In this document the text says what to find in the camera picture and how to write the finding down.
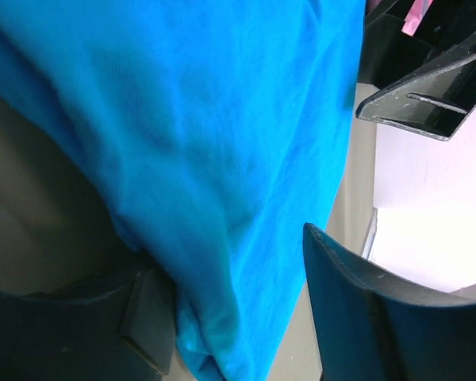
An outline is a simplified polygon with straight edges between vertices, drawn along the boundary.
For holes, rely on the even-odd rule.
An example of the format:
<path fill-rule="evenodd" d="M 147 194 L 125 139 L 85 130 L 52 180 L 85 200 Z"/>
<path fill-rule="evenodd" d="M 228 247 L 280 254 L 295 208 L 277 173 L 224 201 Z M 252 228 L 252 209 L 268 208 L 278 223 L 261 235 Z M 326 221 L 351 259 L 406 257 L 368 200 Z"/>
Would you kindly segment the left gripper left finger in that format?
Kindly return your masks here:
<path fill-rule="evenodd" d="M 161 380 L 174 286 L 147 256 L 52 293 L 0 291 L 0 380 Z"/>

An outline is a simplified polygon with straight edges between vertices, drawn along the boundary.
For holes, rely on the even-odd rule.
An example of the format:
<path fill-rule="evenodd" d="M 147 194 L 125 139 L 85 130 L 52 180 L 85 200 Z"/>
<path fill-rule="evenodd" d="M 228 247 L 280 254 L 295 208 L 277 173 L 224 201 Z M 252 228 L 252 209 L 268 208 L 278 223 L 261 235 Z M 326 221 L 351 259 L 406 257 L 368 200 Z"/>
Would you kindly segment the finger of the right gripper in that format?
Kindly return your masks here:
<path fill-rule="evenodd" d="M 476 31 L 362 101 L 358 119 L 448 141 L 476 108 Z"/>

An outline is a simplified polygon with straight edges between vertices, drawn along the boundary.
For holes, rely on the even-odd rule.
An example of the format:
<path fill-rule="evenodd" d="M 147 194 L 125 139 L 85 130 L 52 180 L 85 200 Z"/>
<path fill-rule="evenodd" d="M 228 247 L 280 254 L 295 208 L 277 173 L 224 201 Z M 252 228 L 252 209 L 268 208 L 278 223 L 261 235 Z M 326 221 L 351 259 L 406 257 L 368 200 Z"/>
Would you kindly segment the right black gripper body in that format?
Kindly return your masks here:
<path fill-rule="evenodd" d="M 413 37 L 401 29 L 413 1 L 380 1 L 365 17 L 359 82 L 383 89 L 476 31 L 476 1 L 432 1 Z"/>

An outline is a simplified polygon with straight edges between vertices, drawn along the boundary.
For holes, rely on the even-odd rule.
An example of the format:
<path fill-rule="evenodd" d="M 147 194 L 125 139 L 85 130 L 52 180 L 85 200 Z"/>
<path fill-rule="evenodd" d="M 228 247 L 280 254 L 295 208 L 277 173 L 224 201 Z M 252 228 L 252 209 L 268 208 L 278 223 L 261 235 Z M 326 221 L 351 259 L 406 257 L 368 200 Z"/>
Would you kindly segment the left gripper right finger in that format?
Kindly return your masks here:
<path fill-rule="evenodd" d="M 476 300 L 347 250 L 312 224 L 303 256 L 324 380 L 476 380 Z"/>

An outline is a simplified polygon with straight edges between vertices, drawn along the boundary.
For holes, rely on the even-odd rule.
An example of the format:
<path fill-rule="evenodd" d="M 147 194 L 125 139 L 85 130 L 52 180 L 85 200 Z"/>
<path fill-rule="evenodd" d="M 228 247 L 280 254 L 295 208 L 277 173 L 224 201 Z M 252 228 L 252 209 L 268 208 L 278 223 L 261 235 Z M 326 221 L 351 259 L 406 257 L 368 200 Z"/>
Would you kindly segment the blue t-shirt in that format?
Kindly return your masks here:
<path fill-rule="evenodd" d="M 200 380 L 264 380 L 347 157 L 363 1 L 0 1 L 0 96 L 178 288 Z"/>

